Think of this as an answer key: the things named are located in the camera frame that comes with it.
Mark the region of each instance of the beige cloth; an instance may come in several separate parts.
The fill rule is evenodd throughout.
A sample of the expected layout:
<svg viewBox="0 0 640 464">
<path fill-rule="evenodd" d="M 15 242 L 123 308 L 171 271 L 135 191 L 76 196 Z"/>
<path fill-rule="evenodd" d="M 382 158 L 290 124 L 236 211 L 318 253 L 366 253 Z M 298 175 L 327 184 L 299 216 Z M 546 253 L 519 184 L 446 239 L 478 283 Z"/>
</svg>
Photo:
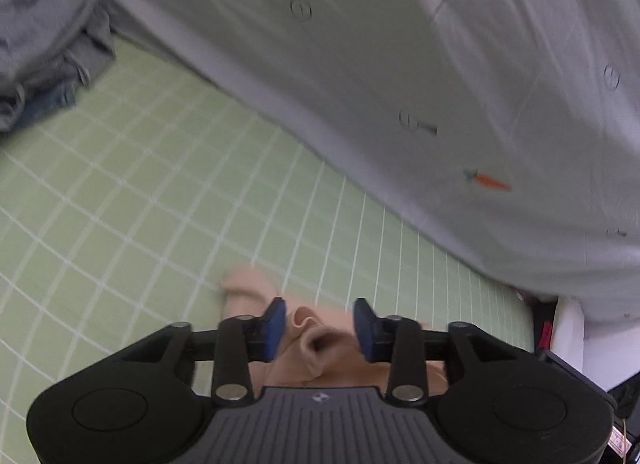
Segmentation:
<svg viewBox="0 0 640 464">
<path fill-rule="evenodd" d="M 225 318 L 261 316 L 278 291 L 260 270 L 244 267 L 222 281 Z M 272 363 L 251 363 L 255 395 L 263 386 L 378 386 L 386 390 L 388 363 L 368 364 L 360 352 L 350 314 L 286 297 L 287 323 Z M 440 363 L 428 363 L 430 395 L 446 391 Z"/>
</svg>

